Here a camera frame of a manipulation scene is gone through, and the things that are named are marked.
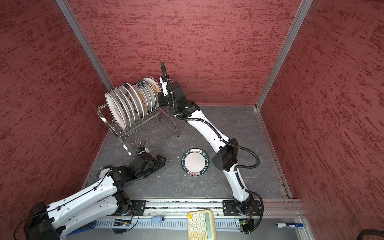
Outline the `orange patterned white plate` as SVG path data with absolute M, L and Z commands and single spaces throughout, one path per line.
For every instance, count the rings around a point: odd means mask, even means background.
M 152 77 L 144 77 L 142 79 L 142 82 L 147 82 L 151 86 L 151 88 L 155 94 L 156 108 L 159 108 L 160 107 L 159 94 L 162 93 L 162 90 L 161 90 L 159 83 Z

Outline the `stainless steel dish rack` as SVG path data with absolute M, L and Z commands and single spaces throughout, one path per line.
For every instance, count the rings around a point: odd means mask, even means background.
M 156 148 L 171 137 L 180 136 L 180 130 L 172 117 L 170 107 L 156 109 L 155 112 L 139 120 L 126 130 L 118 126 L 107 104 L 99 107 L 92 105 L 92 108 L 107 126 L 110 133 L 117 138 L 125 151 L 132 157 L 136 155 L 137 149 L 142 143 L 145 144 L 145 148 L 149 149 L 149 152 L 153 153 Z

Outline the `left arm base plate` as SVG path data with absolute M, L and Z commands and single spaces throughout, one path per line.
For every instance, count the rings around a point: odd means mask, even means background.
M 146 200 L 131 200 L 130 206 L 126 210 L 122 210 L 119 216 L 133 216 L 134 214 L 143 216 L 146 203 Z

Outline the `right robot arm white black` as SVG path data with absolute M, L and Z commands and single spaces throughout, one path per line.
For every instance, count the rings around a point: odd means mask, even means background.
M 174 116 L 193 126 L 211 145 L 216 153 L 212 158 L 214 166 L 222 171 L 233 191 L 236 211 L 240 215 L 247 215 L 254 203 L 254 197 L 246 188 L 240 168 L 254 169 L 260 165 L 260 158 L 253 151 L 239 146 L 235 138 L 228 138 L 222 134 L 204 115 L 200 107 L 193 101 L 188 101 L 179 83 L 160 78 L 162 92 L 159 94 L 160 106 L 169 106 Z M 256 158 L 254 165 L 238 165 L 238 150 L 250 153 Z

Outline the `green rimmed plate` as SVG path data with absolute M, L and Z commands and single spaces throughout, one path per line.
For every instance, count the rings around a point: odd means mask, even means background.
M 209 155 L 201 149 L 190 149 L 181 157 L 182 170 L 189 176 L 197 177 L 205 174 L 210 165 Z

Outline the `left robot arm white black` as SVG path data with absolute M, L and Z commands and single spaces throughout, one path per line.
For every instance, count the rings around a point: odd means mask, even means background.
M 60 240 L 99 218 L 131 214 L 125 188 L 164 167 L 166 158 L 140 152 L 129 165 L 106 166 L 91 186 L 57 202 L 32 207 L 24 225 L 27 240 Z

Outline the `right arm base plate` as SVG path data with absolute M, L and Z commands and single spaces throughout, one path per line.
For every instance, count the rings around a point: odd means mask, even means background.
M 224 216 L 260 216 L 261 215 L 261 202 L 252 201 L 252 203 L 240 203 L 235 200 L 222 201 Z

